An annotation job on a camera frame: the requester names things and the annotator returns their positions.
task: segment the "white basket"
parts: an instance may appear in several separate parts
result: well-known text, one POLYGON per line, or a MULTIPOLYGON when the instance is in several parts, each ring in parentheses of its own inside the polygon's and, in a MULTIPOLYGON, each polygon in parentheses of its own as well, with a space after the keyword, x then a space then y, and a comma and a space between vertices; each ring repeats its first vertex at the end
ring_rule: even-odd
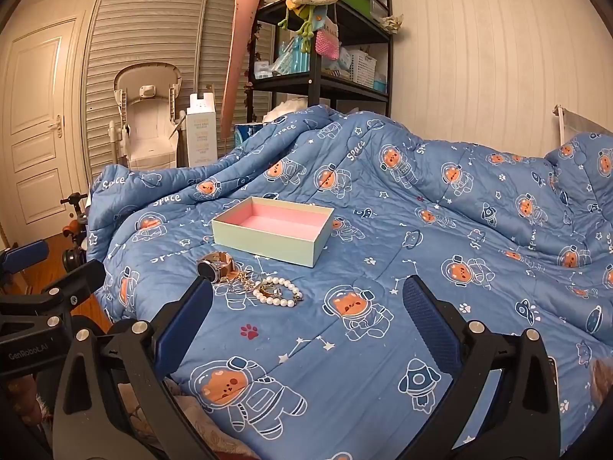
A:
POLYGON ((351 81, 372 88, 375 86, 375 66, 377 60, 362 50, 350 50, 351 54, 351 81))

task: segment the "white cardboard box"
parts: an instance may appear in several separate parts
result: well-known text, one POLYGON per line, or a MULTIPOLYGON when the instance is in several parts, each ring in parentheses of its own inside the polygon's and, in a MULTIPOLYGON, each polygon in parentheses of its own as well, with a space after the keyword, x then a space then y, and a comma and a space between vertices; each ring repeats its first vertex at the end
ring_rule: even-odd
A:
POLYGON ((189 96, 185 131, 190 167, 206 166, 217 161, 217 122, 212 93, 204 93, 202 99, 198 98, 197 93, 189 96))

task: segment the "pearl bracelet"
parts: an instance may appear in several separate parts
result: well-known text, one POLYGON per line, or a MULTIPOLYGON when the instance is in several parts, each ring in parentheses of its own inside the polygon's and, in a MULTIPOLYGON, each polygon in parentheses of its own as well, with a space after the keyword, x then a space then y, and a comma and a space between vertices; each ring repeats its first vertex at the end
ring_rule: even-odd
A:
POLYGON ((302 292, 289 280, 284 278, 278 278, 277 276, 268 276, 267 278, 259 281, 255 285, 253 295, 261 302, 266 304, 273 304, 274 306, 287 306, 293 308, 299 301, 302 301, 302 292), (267 286, 273 288, 272 292, 266 290, 267 286), (283 299, 281 297, 281 289, 278 287, 287 287, 292 294, 293 299, 283 299))

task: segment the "blue comforter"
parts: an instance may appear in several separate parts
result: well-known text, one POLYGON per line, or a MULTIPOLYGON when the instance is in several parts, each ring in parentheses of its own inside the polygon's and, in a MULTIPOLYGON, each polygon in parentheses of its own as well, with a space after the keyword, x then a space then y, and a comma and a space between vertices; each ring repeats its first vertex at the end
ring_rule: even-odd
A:
MULTIPOLYGON (((545 159, 422 140, 383 116, 325 107, 283 116, 217 163, 93 184, 88 259, 112 320, 150 320, 212 250, 213 217, 248 196, 335 208, 315 268, 230 250, 250 278, 305 300, 260 304, 223 283, 173 375, 264 459, 393 459, 443 396, 403 304, 418 273, 467 319, 534 327, 559 374, 562 447, 595 412, 590 362, 613 354, 613 138, 580 135, 545 159)), ((496 376, 460 439, 479 429, 496 376)))

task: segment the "white door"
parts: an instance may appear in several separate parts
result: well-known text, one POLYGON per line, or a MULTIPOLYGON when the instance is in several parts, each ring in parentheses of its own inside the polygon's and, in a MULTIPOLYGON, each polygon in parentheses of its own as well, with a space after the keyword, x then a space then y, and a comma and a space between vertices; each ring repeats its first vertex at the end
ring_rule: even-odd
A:
POLYGON ((70 208, 59 201, 72 192, 64 82, 74 24, 45 27, 7 44, 2 150, 8 194, 0 205, 14 219, 9 238, 20 244, 60 233, 71 220, 70 208))

